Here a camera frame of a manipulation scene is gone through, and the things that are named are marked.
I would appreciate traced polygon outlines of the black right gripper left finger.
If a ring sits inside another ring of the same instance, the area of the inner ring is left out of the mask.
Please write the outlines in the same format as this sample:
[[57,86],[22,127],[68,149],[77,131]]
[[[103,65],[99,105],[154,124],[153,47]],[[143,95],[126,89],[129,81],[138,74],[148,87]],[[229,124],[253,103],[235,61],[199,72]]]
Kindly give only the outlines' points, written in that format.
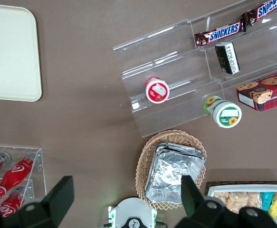
[[0,228],[57,228],[74,202],[73,176],[64,176],[40,202],[24,205],[3,218]]

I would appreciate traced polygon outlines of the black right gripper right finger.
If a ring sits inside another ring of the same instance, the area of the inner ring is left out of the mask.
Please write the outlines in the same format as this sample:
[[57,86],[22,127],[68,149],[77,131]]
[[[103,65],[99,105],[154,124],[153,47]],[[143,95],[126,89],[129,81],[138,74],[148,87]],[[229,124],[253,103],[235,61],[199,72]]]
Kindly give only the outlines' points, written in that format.
[[217,198],[205,199],[191,176],[181,177],[181,199],[187,216],[177,228],[277,228],[275,221],[261,209],[243,207],[236,214]]

